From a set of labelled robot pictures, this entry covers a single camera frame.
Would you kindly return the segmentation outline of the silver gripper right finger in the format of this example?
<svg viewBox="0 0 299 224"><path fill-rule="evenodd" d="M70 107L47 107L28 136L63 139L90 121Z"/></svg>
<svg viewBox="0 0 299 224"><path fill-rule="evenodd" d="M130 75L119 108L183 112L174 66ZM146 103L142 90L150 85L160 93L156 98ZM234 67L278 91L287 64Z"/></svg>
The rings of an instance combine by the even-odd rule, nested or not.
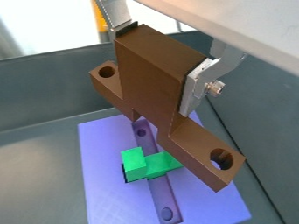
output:
<svg viewBox="0 0 299 224"><path fill-rule="evenodd" d="M210 55L188 73L182 94L180 114L188 116L206 95L218 97L226 87L219 77L230 73L243 62L247 53L218 39L212 40Z"/></svg>

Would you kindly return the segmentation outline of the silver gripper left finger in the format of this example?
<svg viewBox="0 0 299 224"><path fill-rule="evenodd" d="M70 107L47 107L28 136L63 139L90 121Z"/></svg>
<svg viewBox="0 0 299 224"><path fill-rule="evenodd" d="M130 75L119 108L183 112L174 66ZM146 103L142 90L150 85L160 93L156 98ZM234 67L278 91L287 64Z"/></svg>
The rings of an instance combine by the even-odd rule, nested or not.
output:
<svg viewBox="0 0 299 224"><path fill-rule="evenodd" d="M96 0L98 7L107 21L108 34L118 38L138 27L127 8L127 0Z"/></svg>

